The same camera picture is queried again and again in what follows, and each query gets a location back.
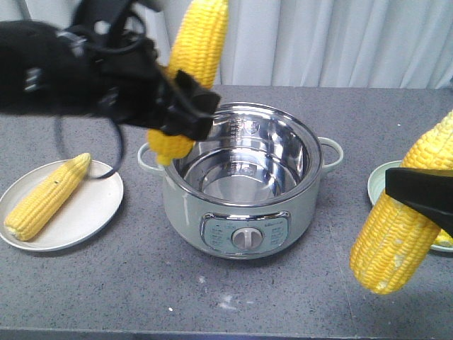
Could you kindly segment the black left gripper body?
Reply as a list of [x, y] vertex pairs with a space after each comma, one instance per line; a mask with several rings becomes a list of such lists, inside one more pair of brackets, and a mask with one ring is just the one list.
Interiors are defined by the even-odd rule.
[[149, 39], [127, 47], [87, 44], [100, 62], [96, 115], [118, 125], [161, 130], [162, 99], [169, 80], [156, 62], [157, 51]]

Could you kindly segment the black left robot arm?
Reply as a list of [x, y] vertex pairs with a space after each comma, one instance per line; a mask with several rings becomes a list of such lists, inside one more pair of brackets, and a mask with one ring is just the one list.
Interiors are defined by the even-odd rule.
[[170, 135], [190, 123], [152, 43], [115, 51], [36, 21], [1, 22], [1, 112], [106, 118]]

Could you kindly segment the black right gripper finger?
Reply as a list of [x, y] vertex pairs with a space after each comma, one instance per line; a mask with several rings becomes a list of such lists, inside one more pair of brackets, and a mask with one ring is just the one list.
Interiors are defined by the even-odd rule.
[[452, 171], [394, 167], [385, 172], [385, 194], [452, 234]]

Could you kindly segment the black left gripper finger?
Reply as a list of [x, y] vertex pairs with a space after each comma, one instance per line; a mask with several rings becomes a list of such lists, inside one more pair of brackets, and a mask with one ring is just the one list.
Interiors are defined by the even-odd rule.
[[205, 140], [219, 102], [220, 95], [179, 70], [164, 90], [161, 131], [171, 136], [184, 135], [194, 141]]

